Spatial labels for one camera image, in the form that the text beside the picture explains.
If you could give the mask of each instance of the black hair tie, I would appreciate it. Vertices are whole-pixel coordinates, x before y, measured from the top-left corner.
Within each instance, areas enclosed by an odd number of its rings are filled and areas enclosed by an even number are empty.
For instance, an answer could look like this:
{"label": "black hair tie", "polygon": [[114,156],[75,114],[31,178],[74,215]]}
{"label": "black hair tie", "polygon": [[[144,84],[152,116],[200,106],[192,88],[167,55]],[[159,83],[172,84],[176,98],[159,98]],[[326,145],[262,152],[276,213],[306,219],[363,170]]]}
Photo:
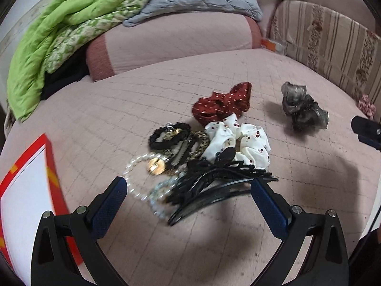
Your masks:
{"label": "black hair tie", "polygon": [[[170,134],[170,139],[163,139],[161,142],[157,142],[157,139],[161,136],[163,132]],[[156,129],[154,133],[149,137],[149,148],[153,151],[163,151],[165,149],[170,149],[174,145],[178,144],[189,137],[191,133],[191,127],[184,122],[178,122],[175,125],[168,123],[165,127]]]}

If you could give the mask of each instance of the green blanket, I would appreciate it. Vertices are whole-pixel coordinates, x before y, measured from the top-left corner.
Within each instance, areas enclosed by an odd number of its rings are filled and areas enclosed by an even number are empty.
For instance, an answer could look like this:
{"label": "green blanket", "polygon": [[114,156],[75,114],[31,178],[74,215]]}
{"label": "green blanket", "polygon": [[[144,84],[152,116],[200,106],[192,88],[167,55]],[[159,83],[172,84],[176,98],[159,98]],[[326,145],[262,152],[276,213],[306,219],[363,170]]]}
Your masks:
{"label": "green blanket", "polygon": [[79,47],[136,15],[148,0],[53,0],[31,24],[13,55],[7,81],[16,119],[40,101],[44,74],[53,73]]}

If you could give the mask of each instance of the pink scrunchie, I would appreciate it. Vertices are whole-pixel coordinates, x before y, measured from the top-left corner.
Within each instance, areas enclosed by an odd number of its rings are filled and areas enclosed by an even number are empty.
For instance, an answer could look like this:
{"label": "pink scrunchie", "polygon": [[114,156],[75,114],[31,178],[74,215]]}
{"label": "pink scrunchie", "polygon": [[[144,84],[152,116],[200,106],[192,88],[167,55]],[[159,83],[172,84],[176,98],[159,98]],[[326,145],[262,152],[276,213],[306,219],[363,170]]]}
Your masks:
{"label": "pink scrunchie", "polygon": [[376,113],[376,106],[370,102],[367,94],[361,96],[359,103],[357,103],[357,107],[366,115],[366,117],[373,120]]}

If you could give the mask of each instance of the red polka dot scrunchie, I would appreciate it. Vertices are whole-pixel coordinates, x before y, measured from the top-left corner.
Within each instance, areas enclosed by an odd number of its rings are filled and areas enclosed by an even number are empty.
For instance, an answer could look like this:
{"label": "red polka dot scrunchie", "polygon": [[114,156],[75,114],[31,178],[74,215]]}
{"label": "red polka dot scrunchie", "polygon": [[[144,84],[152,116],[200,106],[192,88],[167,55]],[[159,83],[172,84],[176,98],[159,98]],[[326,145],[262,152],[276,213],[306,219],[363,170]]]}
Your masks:
{"label": "red polka dot scrunchie", "polygon": [[213,92],[211,97],[201,98],[193,105],[192,114],[203,126],[222,121],[233,113],[240,117],[250,107],[250,93],[249,82],[235,85],[230,93]]}

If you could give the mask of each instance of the floral striped cushion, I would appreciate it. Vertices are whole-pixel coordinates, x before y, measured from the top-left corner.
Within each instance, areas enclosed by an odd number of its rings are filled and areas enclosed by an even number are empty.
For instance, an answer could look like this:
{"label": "floral striped cushion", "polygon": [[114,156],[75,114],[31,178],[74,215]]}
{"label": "floral striped cushion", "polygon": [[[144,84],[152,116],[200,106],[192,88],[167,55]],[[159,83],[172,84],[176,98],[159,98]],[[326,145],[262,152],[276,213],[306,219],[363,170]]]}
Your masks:
{"label": "floral striped cushion", "polygon": [[355,100],[363,93],[381,120],[381,38],[326,7],[286,0],[278,7],[271,38],[286,55],[313,69]]}

